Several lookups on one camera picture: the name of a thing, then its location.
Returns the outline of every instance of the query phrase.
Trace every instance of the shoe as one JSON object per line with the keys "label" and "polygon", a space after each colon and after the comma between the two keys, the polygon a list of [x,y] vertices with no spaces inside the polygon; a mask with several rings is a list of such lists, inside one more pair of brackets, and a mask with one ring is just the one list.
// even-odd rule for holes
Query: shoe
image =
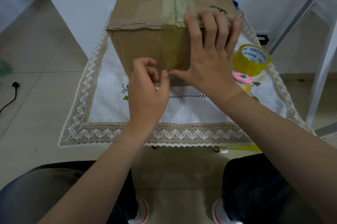
{"label": "shoe", "polygon": [[150,208],[148,202],[140,196],[137,196],[137,202],[138,202],[137,216],[134,219],[129,220],[128,221],[129,224],[143,224],[149,218]]}
{"label": "shoe", "polygon": [[230,218],[228,218],[225,208],[223,207],[222,198],[219,198],[213,203],[212,216],[214,222],[217,224],[242,224],[242,222],[231,221]]}

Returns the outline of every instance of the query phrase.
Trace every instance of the green object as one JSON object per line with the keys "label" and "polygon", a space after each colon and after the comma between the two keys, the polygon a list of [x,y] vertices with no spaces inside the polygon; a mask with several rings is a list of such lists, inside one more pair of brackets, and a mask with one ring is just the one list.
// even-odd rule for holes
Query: green object
{"label": "green object", "polygon": [[0,78],[12,73],[13,69],[7,62],[0,60]]}

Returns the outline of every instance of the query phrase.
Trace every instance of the tape roll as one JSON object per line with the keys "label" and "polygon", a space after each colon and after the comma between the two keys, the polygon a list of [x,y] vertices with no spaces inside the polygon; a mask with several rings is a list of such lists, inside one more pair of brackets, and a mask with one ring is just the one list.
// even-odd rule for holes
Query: tape roll
{"label": "tape roll", "polygon": [[251,77],[259,75],[271,61],[272,57],[268,51],[251,44],[240,46],[233,56],[234,68]]}

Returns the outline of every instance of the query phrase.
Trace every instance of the left hand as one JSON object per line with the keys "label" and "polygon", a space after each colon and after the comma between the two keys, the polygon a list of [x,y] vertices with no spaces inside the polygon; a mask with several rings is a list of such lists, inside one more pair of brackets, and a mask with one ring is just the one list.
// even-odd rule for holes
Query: left hand
{"label": "left hand", "polygon": [[154,65],[157,61],[141,57],[133,60],[133,73],[128,87],[130,120],[129,126],[149,137],[162,117],[170,95],[170,80],[166,70],[162,71],[160,88],[159,75]]}

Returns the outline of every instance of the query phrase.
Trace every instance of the cardboard box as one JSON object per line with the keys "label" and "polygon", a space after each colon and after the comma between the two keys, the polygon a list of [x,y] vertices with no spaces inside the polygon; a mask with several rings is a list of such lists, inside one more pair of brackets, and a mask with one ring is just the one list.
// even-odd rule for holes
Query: cardboard box
{"label": "cardboard box", "polygon": [[184,13],[212,8],[224,12],[231,26],[237,14],[232,0],[117,0],[107,31],[125,73],[130,76],[133,59],[142,56],[157,60],[159,72],[187,70],[190,36]]}

